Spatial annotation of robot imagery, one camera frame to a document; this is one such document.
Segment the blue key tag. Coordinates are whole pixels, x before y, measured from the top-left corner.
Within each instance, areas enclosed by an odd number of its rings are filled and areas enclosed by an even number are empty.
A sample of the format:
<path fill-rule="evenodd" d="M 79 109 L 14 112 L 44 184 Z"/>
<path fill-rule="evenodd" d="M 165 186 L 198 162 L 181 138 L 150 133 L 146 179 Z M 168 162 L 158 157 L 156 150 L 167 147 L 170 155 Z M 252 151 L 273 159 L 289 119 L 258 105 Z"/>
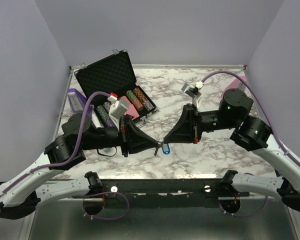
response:
<path fill-rule="evenodd" d="M 163 143 L 161 149 L 164 155 L 169 155 L 171 153 L 171 149 L 168 143 Z"/>

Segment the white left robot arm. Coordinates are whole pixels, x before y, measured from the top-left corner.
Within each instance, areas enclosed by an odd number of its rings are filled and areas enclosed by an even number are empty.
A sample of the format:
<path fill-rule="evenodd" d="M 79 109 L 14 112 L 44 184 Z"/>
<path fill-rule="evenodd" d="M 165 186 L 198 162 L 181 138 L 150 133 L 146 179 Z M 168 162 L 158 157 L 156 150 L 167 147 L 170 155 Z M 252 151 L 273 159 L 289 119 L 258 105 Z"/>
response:
<path fill-rule="evenodd" d="M 102 182 L 95 172 L 52 186 L 45 183 L 86 160 L 87 150 L 121 149 L 124 157 L 148 149 L 159 143 L 141 131 L 128 116 L 115 126 L 96 127 L 83 113 L 70 117 L 61 127 L 63 135 L 49 144 L 28 168 L 15 178 L 0 182 L 0 218 L 16 220 L 33 213 L 36 208 L 67 197 L 94 198 L 105 195 Z"/>

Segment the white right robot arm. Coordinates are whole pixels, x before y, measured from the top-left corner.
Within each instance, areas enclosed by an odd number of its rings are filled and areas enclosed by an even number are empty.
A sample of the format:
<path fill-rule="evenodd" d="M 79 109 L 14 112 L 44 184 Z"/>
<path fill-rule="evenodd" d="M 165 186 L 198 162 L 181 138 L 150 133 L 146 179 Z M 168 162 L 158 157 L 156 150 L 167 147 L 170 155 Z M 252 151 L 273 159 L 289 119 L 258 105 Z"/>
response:
<path fill-rule="evenodd" d="M 220 191 L 226 196 L 247 192 L 273 197 L 300 212 L 300 165 L 291 159 L 293 153 L 276 142 L 271 127 L 249 114 L 253 103 L 242 90 L 232 88 L 223 94 L 218 110 L 199 112 L 194 105 L 186 104 L 163 142 L 197 144 L 203 133 L 233 129 L 230 139 L 264 159 L 280 176 L 259 177 L 229 170 L 220 181 Z"/>

